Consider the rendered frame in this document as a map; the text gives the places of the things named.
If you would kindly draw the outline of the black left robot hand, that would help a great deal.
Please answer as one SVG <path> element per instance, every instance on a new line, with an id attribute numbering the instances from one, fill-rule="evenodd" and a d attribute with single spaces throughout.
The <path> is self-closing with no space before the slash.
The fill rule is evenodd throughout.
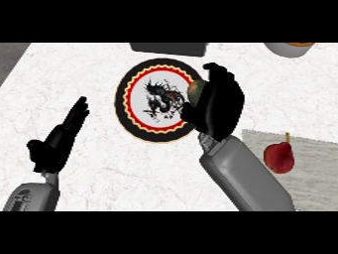
<path id="1" fill-rule="evenodd" d="M 66 167 L 88 115 L 86 97 L 82 96 L 70 110 L 64 123 L 54 128 L 47 140 L 29 141 L 27 148 L 30 160 L 36 164 L 36 173 L 54 174 Z"/>

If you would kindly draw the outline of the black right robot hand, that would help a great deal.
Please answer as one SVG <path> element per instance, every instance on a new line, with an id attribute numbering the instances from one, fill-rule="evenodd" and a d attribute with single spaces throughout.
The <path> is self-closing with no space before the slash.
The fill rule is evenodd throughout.
<path id="1" fill-rule="evenodd" d="M 197 130 L 218 141 L 230 137 L 243 115 L 246 95 L 235 81 L 235 75 L 216 63 L 206 63 L 210 80 L 196 106 L 185 103 L 182 120 L 196 125 Z"/>

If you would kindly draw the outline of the green orange squash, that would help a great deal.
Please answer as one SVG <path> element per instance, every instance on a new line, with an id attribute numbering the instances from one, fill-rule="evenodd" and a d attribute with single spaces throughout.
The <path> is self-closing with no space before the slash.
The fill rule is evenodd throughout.
<path id="1" fill-rule="evenodd" d="M 207 82 L 203 79 L 197 79 L 188 86 L 188 99 L 193 106 L 199 105 L 206 85 Z"/>

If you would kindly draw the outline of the black red dragon plate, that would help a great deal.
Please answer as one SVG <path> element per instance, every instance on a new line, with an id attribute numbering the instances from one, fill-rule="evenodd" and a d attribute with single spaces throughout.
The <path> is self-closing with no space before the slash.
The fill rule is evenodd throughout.
<path id="1" fill-rule="evenodd" d="M 141 140 L 168 143 L 184 138 L 196 126 L 181 118 L 188 87 L 202 77 L 173 59 L 153 59 L 126 73 L 114 95 L 114 110 L 125 130 Z"/>

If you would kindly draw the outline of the grey placemat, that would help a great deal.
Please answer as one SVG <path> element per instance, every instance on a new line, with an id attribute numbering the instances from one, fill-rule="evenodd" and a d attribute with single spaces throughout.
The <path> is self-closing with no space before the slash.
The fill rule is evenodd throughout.
<path id="1" fill-rule="evenodd" d="M 338 144 L 290 136 L 295 168 L 274 174 L 289 191 L 295 207 L 305 211 L 338 211 Z"/>

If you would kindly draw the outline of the dark grey flat object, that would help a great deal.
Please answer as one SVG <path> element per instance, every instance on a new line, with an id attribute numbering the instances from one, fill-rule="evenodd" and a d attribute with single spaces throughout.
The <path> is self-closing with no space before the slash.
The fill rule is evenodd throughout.
<path id="1" fill-rule="evenodd" d="M 207 45 L 207 43 L 132 43 L 131 47 L 137 52 L 203 57 Z"/>

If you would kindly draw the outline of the red pear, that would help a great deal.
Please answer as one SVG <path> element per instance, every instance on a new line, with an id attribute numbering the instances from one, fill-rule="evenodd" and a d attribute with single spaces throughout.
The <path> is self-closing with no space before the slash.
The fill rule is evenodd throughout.
<path id="1" fill-rule="evenodd" d="M 264 151 L 264 162 L 266 167 L 277 174 L 287 174 L 295 167 L 295 155 L 290 144 L 290 134 L 286 134 L 286 141 L 271 144 Z"/>

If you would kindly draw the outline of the grey bowl with orange content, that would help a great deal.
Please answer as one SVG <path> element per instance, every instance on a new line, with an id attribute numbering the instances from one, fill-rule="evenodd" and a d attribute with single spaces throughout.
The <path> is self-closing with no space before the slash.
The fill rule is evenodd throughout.
<path id="1" fill-rule="evenodd" d="M 300 58 L 311 50 L 314 43 L 266 43 L 268 49 L 284 58 Z"/>

